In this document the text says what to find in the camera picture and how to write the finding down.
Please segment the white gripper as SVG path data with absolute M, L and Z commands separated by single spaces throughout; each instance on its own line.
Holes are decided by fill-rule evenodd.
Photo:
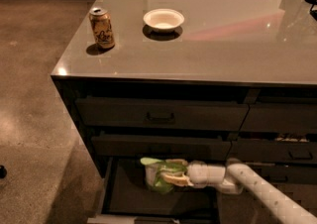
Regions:
M 184 159 L 167 159 L 167 163 L 179 164 L 187 167 L 187 175 L 175 176 L 164 173 L 162 178 L 164 181 L 176 186 L 194 186 L 203 188 L 206 186 L 215 186 L 223 182 L 225 178 L 226 168 L 219 165 L 209 165 L 203 162 L 191 162 L 188 164 Z

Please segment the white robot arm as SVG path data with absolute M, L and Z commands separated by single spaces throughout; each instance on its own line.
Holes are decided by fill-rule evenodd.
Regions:
M 317 218 L 271 185 L 249 166 L 230 163 L 224 166 L 192 162 L 185 171 L 164 171 L 162 179 L 177 186 L 212 186 L 227 194 L 250 192 L 281 224 L 317 224 Z

